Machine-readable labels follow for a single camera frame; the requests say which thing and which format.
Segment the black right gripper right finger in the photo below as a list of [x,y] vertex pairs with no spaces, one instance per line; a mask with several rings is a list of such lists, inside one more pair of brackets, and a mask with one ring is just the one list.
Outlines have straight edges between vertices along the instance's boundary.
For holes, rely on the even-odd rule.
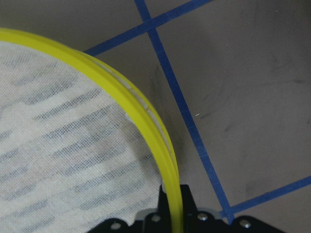
[[187,184],[180,185],[183,203],[183,230],[185,233],[196,233],[197,207],[193,199],[190,187]]

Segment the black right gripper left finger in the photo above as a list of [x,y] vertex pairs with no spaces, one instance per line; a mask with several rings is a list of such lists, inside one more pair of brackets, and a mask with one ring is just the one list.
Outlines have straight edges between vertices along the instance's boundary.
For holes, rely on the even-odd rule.
[[161,226],[162,233],[170,233],[171,227],[171,215],[168,204],[167,194],[163,185],[159,187],[158,204],[157,204],[157,214],[160,216],[160,221],[158,222]]

